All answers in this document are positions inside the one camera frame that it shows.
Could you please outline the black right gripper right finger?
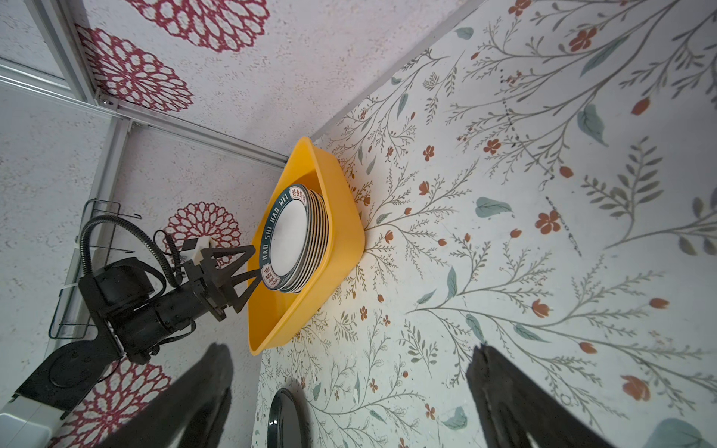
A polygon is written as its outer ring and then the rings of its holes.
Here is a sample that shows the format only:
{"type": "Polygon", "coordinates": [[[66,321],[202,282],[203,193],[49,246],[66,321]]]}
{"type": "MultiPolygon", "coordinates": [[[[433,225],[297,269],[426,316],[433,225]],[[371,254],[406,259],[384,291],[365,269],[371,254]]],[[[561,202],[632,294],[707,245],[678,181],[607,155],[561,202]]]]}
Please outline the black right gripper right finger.
{"type": "Polygon", "coordinates": [[[609,447],[495,347],[474,347],[466,380],[488,447],[609,447]]]}

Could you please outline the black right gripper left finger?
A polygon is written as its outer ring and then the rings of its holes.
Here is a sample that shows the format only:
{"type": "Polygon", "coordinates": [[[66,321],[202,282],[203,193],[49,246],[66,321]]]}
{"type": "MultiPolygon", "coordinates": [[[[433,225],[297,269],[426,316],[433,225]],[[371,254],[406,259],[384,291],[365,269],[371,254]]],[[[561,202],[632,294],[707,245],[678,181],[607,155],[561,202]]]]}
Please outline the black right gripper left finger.
{"type": "Polygon", "coordinates": [[[101,447],[217,447],[231,409],[233,362],[213,343],[194,366],[101,447]]]}

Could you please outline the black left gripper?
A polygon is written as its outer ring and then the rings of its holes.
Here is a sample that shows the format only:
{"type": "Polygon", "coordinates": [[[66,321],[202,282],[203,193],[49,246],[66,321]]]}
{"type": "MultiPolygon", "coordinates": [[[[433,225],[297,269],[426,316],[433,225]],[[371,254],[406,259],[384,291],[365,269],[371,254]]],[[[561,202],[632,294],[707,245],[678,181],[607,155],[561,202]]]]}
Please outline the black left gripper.
{"type": "Polygon", "coordinates": [[[169,334],[186,329],[199,317],[226,319],[226,309],[242,312],[261,285],[259,270],[237,274],[256,254],[254,246],[204,248],[199,264],[186,261],[187,281],[162,296],[162,324],[169,334]]]}

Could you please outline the small green-rim lettered plate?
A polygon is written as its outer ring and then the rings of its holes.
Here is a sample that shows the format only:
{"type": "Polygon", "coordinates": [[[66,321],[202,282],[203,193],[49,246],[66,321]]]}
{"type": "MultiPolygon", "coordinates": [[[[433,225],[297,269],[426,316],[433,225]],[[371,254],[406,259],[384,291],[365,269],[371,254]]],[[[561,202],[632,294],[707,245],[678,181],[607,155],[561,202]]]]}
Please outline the small green-rim lettered plate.
{"type": "Polygon", "coordinates": [[[288,186],[269,207],[261,232],[260,271],[268,289],[281,289],[294,276],[307,245],[309,224],[307,188],[288,186]]]}

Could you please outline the large white clover-emblem plate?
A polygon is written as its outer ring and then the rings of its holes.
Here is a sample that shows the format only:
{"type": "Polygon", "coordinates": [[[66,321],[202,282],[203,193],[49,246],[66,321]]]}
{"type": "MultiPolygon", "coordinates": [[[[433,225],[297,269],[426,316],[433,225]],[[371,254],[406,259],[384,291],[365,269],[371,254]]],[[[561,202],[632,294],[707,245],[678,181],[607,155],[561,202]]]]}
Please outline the large white clover-emblem plate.
{"type": "Polygon", "coordinates": [[[308,248],[308,252],[306,257],[304,258],[304,263],[302,264],[302,268],[300,270],[300,276],[294,285],[293,292],[299,293],[304,288],[305,284],[308,282],[309,277],[311,276],[310,271],[312,266],[314,265],[315,258],[317,257],[317,254],[319,253],[319,241],[320,241],[320,235],[322,231],[322,218],[321,218],[321,209],[319,204],[319,196],[313,191],[310,190],[310,196],[312,198],[312,218],[314,219],[312,221],[312,227],[311,227],[311,235],[310,235],[310,244],[308,248]]]}

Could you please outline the yellow plastic bin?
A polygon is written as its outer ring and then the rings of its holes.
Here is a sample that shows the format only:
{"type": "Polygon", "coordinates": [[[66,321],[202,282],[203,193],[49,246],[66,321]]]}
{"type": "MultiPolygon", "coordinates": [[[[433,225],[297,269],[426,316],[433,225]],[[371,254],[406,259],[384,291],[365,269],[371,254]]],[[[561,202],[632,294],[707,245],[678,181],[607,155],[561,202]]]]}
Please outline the yellow plastic bin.
{"type": "Polygon", "coordinates": [[[248,301],[248,347],[254,356],[288,343],[342,284],[365,248],[360,214],[339,162],[308,137],[295,145],[269,203],[293,184],[306,185],[323,197],[329,222],[328,246],[301,293],[281,293],[259,285],[252,294],[248,301]]]}

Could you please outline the black plate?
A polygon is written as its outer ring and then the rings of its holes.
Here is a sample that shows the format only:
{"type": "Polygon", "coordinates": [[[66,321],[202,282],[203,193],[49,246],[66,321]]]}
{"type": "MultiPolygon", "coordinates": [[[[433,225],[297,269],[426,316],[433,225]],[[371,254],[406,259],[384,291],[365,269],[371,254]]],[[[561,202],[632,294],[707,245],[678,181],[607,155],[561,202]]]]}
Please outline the black plate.
{"type": "Polygon", "coordinates": [[[274,394],[267,424],[268,448],[308,448],[304,418],[287,388],[274,394]]]}

